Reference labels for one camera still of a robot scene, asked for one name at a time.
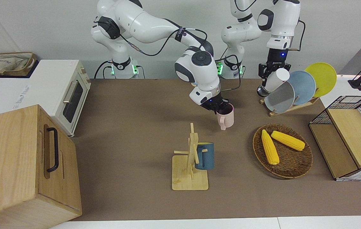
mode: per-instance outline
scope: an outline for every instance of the wooden box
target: wooden box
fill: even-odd
[[[336,181],[361,181],[361,97],[339,97],[309,127]]]
[[[80,215],[74,143],[39,105],[0,114],[0,228],[50,228]]]

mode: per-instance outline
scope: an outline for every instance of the wooden crate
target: wooden crate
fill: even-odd
[[[0,229],[50,228],[80,215],[74,143],[39,105],[0,114]]]

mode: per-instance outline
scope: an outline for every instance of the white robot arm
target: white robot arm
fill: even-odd
[[[258,27],[270,31],[271,38],[266,64],[259,64],[258,75],[263,83],[257,89],[258,95],[268,96],[289,79],[290,64],[285,64],[288,49],[292,45],[296,25],[299,21],[301,3],[298,0],[272,0],[273,6],[264,9],[258,17]]]
[[[125,71],[133,61],[121,40],[127,41],[133,37],[147,44],[171,37],[188,46],[176,61],[175,70],[180,79],[196,83],[197,86],[189,94],[190,98],[215,113],[227,105],[228,100],[224,100],[220,94],[212,45],[188,32],[193,29],[148,14],[138,0],[100,0],[97,11],[100,16],[94,21],[97,25],[91,30],[92,36],[110,50],[113,68],[115,66],[118,72]],[[128,43],[145,54],[131,42]]]
[[[269,48],[268,61],[259,64],[259,76],[263,83],[257,93],[266,97],[289,78],[291,65],[285,64],[288,49],[291,47],[295,27],[298,24],[301,4],[298,0],[272,0],[273,6],[264,9],[258,17],[253,19],[249,0],[230,0],[231,14],[238,19],[238,24],[223,29],[221,38],[227,44],[226,56],[235,54],[242,61],[244,48],[242,42],[257,39],[261,31],[270,31],[271,38],[267,43]],[[223,73],[221,77],[232,79],[239,76],[240,63],[235,58],[222,61]]]
[[[261,30],[258,28],[257,21],[254,19],[251,10],[247,9],[249,6],[250,0],[230,0],[231,14],[237,18],[239,23],[225,27],[221,31],[221,39],[227,44],[225,56],[234,54],[239,62],[237,63],[237,59],[234,57],[221,61],[223,65],[221,77],[225,79],[239,77],[244,56],[244,47],[241,43],[255,40],[261,36]]]

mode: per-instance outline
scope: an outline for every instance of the white cup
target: white cup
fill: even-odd
[[[234,124],[234,107],[231,103],[226,108],[217,112],[217,122],[221,130],[226,130]]]

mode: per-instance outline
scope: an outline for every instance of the blue mug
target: blue mug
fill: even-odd
[[[198,143],[199,164],[195,164],[198,170],[211,170],[214,168],[214,143],[199,142]]]

